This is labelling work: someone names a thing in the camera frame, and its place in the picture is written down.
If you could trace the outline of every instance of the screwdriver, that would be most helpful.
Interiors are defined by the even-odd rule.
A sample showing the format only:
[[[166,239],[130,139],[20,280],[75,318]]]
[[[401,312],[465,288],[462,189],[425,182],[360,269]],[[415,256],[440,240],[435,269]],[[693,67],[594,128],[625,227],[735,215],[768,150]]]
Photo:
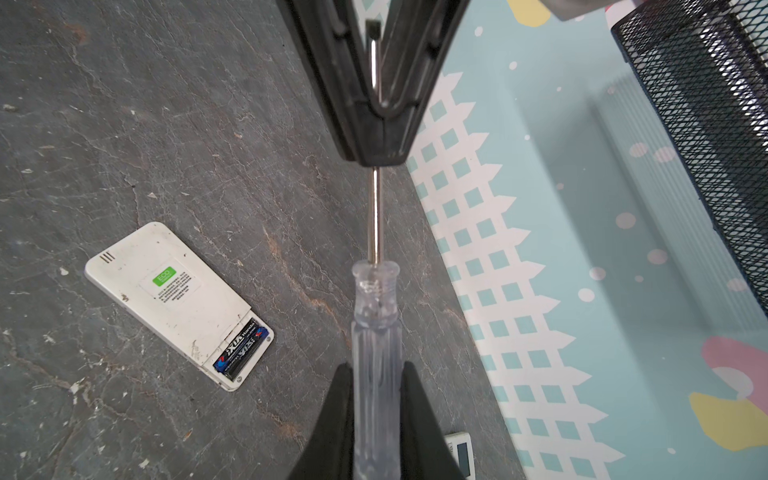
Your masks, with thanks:
[[[381,101],[381,24],[366,22],[371,83]],[[400,479],[402,327],[397,308],[400,267],[384,261],[382,171],[368,177],[368,260],[355,263],[352,355],[355,480]]]

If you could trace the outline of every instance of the metal rod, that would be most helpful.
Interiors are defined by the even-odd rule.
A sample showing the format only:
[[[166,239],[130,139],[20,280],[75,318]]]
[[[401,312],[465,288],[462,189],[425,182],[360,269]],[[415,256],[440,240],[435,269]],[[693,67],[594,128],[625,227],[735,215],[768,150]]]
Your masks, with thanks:
[[[371,31],[377,31],[376,38]],[[381,101],[381,29],[369,29],[368,55],[371,65],[371,86]],[[384,261],[384,206],[382,204],[382,172],[378,167],[372,167],[369,174],[368,196],[368,261],[381,263]]]
[[[371,168],[368,197],[368,261],[381,263],[384,261],[384,221],[382,205],[382,175],[378,167]]]

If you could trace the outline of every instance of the wire mesh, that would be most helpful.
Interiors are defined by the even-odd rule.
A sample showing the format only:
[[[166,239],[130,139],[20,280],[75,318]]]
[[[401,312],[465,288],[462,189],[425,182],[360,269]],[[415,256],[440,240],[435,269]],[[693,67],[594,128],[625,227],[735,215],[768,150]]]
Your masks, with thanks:
[[[650,0],[613,28],[768,313],[768,0]]]

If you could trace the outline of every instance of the cracked gray floor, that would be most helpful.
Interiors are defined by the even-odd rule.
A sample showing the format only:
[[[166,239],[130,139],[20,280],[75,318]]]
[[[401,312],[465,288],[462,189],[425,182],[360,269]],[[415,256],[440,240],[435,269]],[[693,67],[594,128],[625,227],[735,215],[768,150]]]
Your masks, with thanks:
[[[365,172],[272,1],[0,2],[3,478],[284,478],[349,358]],[[419,200],[386,178],[405,355],[478,478],[522,478]],[[168,225],[276,331],[236,393],[82,274]]]

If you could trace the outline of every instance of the transparent screwdriver handle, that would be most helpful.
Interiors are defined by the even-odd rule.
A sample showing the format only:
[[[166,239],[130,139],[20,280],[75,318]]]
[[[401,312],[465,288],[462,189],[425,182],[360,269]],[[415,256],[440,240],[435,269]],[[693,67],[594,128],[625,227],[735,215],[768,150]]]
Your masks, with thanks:
[[[402,327],[395,262],[359,261],[352,356],[355,385],[355,480],[400,479]]]

